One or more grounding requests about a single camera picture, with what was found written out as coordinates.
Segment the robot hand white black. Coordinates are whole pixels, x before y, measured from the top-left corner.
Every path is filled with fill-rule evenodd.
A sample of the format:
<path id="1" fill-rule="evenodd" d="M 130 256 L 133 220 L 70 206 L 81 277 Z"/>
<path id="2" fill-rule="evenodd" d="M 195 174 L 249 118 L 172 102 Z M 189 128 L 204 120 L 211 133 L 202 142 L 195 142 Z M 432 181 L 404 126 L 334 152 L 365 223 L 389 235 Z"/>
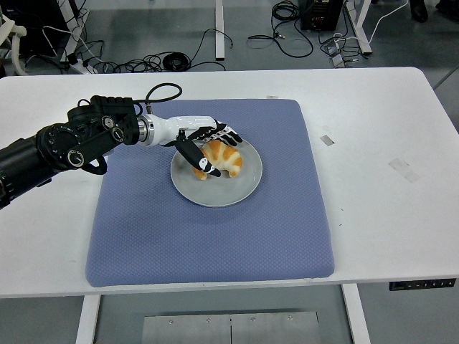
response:
<path id="1" fill-rule="evenodd" d="M 195 142 L 220 140 L 232 146 L 242 142 L 230 126 L 209 116 L 163 119 L 147 114 L 138 117 L 138 125 L 140 144 L 173 146 L 194 168 L 217 177 L 221 173 L 204 157 Z"/>

